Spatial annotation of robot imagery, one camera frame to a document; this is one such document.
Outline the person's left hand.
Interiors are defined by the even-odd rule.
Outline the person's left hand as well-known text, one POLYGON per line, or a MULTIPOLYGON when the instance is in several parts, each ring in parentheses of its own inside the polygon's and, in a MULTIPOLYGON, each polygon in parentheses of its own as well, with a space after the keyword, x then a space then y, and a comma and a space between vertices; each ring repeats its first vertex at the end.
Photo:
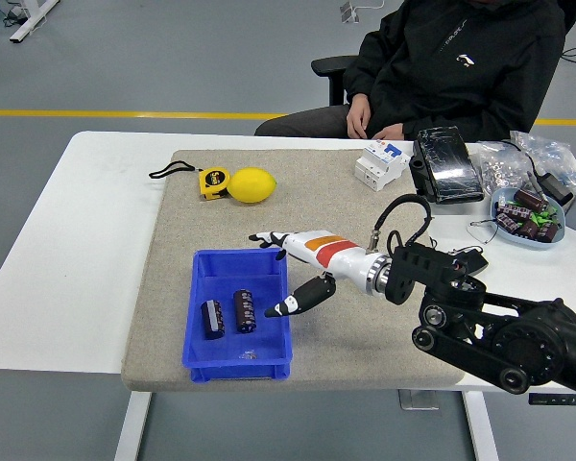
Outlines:
POLYGON ((376 133, 372 138, 375 140, 404 140, 405 134, 403 132, 403 125, 397 123, 387 126, 376 133))

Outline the person's right hand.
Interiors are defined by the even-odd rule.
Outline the person's right hand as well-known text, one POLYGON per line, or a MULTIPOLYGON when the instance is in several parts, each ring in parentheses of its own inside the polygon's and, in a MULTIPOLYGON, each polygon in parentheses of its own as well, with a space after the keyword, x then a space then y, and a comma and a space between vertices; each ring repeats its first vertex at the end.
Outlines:
POLYGON ((367 139, 366 133, 371 119, 371 106, 366 94, 355 94, 347 115, 347 133, 351 139, 367 139))

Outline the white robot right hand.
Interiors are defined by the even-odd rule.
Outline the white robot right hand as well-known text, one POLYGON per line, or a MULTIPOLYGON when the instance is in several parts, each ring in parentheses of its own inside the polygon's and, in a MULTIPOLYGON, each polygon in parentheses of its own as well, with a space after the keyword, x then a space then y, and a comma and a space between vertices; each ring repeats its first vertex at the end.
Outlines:
POLYGON ((304 313, 329 299, 335 293, 338 279, 349 279, 363 293, 374 293, 375 278, 389 258, 365 248, 328 230, 302 232, 265 231, 249 236, 262 248, 280 248, 277 259, 289 255, 307 263, 322 273, 285 298, 265 310, 267 318, 293 316, 304 313))

